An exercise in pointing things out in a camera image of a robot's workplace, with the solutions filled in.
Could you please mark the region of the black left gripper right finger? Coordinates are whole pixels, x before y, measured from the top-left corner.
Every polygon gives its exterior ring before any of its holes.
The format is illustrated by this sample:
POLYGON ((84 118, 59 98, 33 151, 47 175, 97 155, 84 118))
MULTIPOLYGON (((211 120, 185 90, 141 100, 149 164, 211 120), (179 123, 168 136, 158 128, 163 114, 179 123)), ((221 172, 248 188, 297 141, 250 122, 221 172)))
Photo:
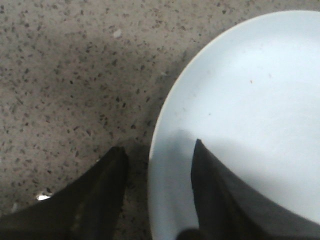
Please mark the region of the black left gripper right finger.
POLYGON ((320 225, 254 190, 198 139, 190 171, 197 228, 178 240, 318 240, 320 225))

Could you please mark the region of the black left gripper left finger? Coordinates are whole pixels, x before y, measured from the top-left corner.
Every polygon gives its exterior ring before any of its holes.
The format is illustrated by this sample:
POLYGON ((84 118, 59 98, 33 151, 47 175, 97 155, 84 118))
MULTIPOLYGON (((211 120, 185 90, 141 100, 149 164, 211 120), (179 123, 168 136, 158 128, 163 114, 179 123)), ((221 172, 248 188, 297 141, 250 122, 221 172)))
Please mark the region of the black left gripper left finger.
POLYGON ((124 202, 129 158, 112 147, 48 199, 0 219, 2 240, 111 240, 124 202))

